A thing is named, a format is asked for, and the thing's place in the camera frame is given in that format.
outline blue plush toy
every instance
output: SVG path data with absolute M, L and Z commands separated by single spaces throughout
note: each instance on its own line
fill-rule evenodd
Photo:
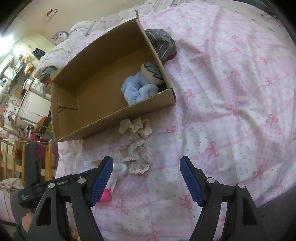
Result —
M 120 90 L 128 105 L 132 105 L 157 94 L 157 85 L 161 85 L 163 82 L 159 68 L 152 63 L 146 62 L 142 64 L 139 73 L 126 78 Z

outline cardboard box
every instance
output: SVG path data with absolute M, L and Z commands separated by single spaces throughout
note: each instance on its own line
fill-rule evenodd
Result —
M 129 106 L 120 88 L 144 62 L 157 63 L 165 84 L 158 94 Z M 52 73 L 55 139 L 83 139 L 127 118 L 137 118 L 176 101 L 170 81 L 137 18 L 105 33 Z

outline gray striped cloth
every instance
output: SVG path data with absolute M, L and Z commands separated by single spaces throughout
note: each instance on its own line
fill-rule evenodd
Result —
M 175 57 L 177 54 L 175 41 L 166 31 L 146 29 L 145 32 L 162 63 Z

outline pink bedsheet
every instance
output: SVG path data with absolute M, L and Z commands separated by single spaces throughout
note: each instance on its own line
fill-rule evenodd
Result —
M 154 158 L 150 169 L 126 175 L 112 202 L 92 209 L 106 240 L 189 239 L 201 208 L 179 171 L 183 155 L 220 183 L 245 183 L 257 206 L 293 187 L 296 59 L 287 48 L 251 19 L 202 2 L 140 20 L 176 41 L 177 56 L 165 69 L 177 101 L 144 116 L 153 130 L 146 141 Z M 116 157 L 126 140 L 114 127 L 60 143 L 57 176 L 84 171 L 105 155 Z M 222 206 L 215 239 L 225 211 Z

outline gray and white cat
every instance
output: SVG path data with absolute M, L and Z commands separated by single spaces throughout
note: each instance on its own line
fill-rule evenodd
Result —
M 66 31 L 59 31 L 57 32 L 52 39 L 54 40 L 55 45 L 64 42 L 69 37 L 69 33 Z

